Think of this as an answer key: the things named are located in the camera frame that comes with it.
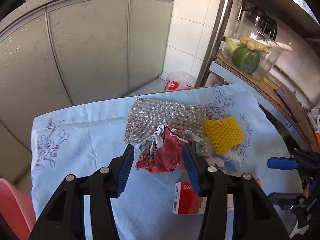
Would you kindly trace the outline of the kitchen counter cabinet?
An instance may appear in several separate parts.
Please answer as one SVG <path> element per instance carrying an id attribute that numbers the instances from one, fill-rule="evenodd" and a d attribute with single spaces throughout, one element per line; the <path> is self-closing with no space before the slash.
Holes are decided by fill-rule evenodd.
<path id="1" fill-rule="evenodd" d="M 33 119 L 124 96 L 163 71 L 174 0 L 29 0 L 1 21 L 1 176 L 31 161 Z"/>

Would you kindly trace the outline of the red white medicine box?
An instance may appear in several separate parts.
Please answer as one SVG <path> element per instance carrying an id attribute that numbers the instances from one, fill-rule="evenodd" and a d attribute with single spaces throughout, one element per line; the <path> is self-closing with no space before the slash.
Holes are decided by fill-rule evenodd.
<path id="1" fill-rule="evenodd" d="M 252 211 L 252 190 L 263 193 L 248 173 L 240 177 L 205 173 L 191 176 L 190 182 L 175 184 L 172 212 L 177 215 L 204 215 L 204 218 L 226 219 L 228 211 L 240 218 Z"/>

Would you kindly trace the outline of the crumpled red paper ball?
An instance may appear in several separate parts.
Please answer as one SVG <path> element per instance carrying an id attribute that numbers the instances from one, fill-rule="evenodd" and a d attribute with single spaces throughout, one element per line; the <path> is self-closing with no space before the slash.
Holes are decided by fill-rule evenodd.
<path id="1" fill-rule="evenodd" d="M 195 147 L 197 154 L 204 148 L 204 141 L 188 129 L 175 129 L 167 123 L 157 126 L 156 131 L 138 143 L 140 150 L 136 169 L 153 174 L 166 173 L 175 169 L 185 170 L 182 156 L 184 145 Z"/>

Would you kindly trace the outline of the yellow foam fruit net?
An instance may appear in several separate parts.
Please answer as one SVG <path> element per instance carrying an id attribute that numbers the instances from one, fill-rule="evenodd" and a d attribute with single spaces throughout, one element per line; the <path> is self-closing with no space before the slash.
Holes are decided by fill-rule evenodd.
<path id="1" fill-rule="evenodd" d="M 219 120 L 205 120 L 204 133 L 217 155 L 223 155 L 245 140 L 242 129 L 233 116 Z"/>

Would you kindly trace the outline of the silver scouring cloth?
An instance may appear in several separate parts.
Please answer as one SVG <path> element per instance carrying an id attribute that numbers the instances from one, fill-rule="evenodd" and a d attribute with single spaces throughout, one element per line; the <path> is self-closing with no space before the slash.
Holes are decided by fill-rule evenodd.
<path id="1" fill-rule="evenodd" d="M 198 139 L 204 139 L 204 106 L 183 105 L 181 103 L 157 99 L 138 98 L 127 116 L 124 142 L 139 143 L 152 135 L 159 125 L 189 130 Z"/>

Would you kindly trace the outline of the cardboard sheet on shelf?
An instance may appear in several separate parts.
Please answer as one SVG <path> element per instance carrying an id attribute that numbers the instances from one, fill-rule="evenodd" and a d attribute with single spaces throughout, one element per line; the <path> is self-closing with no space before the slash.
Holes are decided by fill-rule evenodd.
<path id="1" fill-rule="evenodd" d="M 240 72 L 220 56 L 212 62 L 209 70 L 228 83 L 243 85 L 247 91 L 254 95 L 259 104 L 285 126 L 301 148 L 319 152 L 317 140 L 306 112 L 294 94 L 280 81 L 275 80 L 275 84 L 283 90 L 292 107 L 291 111 L 285 107 L 272 86 L 265 81 L 257 81 Z"/>

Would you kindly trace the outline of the red white plastic bag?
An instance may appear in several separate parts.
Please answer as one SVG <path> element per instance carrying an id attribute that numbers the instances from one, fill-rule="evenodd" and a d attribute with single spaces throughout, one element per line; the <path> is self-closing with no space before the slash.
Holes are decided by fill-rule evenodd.
<path id="1" fill-rule="evenodd" d="M 164 91 L 176 91 L 194 88 L 196 77 L 185 71 L 176 71 L 168 75 Z"/>

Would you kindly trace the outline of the pink plastic stool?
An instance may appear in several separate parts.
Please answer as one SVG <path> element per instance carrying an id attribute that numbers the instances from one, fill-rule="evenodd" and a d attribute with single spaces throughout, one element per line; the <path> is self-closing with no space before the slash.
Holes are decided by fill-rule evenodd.
<path id="1" fill-rule="evenodd" d="M 31 197 L 1 178 L 1 227 L 13 239 L 29 239 L 36 223 Z"/>

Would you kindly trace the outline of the clear plastic container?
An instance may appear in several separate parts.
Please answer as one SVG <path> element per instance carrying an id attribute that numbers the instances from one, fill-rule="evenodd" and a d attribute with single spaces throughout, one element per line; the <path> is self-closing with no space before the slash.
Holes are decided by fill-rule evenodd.
<path id="1" fill-rule="evenodd" d="M 282 53 L 283 48 L 259 29 L 228 20 L 221 54 L 240 72 L 261 81 Z"/>

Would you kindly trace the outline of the white radish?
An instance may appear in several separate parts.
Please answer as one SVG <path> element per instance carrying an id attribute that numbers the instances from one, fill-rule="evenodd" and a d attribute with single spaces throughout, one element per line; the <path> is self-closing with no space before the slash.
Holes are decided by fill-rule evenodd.
<path id="1" fill-rule="evenodd" d="M 275 41 L 264 41 L 264 40 L 258 40 L 258 42 L 265 45 L 268 48 L 280 47 L 282 50 L 292 51 L 292 47 L 285 43 L 275 42 Z"/>

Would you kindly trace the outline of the ginger root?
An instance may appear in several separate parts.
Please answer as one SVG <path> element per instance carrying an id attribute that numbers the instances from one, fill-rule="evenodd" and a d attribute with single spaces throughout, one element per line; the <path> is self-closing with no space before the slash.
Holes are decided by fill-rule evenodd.
<path id="1" fill-rule="evenodd" d="M 256 50 L 266 54 L 270 53 L 270 50 L 265 45 L 259 43 L 258 41 L 250 37 L 247 37 L 247 36 L 240 37 L 240 43 L 246 46 L 251 51 Z"/>

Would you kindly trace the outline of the chrome shelf pole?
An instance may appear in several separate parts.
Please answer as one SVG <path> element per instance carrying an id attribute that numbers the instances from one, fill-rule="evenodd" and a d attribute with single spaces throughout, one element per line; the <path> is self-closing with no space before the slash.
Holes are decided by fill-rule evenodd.
<path id="1" fill-rule="evenodd" d="M 217 52 L 222 42 L 223 35 L 231 13 L 233 0 L 220 0 L 216 19 L 213 25 L 212 34 L 207 46 L 206 54 L 203 59 L 199 74 L 195 82 L 195 88 L 204 87 L 209 76 L 209 69 L 217 57 Z"/>

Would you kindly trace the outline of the black kettle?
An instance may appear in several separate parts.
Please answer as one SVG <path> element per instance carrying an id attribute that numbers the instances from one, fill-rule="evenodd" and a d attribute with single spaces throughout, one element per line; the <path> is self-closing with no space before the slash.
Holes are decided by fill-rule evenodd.
<path id="1" fill-rule="evenodd" d="M 241 21 L 247 25 L 259 29 L 274 41 L 276 40 L 278 26 L 274 19 L 270 18 L 266 12 L 258 7 L 248 7 L 243 10 Z"/>

